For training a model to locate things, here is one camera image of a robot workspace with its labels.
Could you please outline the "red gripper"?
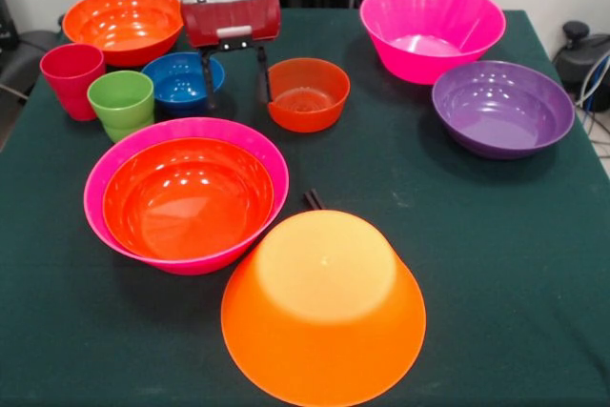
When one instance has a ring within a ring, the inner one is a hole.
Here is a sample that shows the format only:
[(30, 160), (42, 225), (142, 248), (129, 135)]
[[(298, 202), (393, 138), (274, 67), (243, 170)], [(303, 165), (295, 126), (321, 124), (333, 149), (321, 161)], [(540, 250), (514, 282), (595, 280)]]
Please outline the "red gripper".
[[(275, 40), (280, 32), (279, 0), (182, 0), (180, 13), (190, 45), (200, 49), (202, 72), (207, 94), (207, 109), (217, 108), (211, 57), (214, 49), (229, 50), (226, 41), (249, 42)], [(257, 94), (262, 104), (273, 98), (269, 79), (267, 53), (264, 46), (256, 48)]]

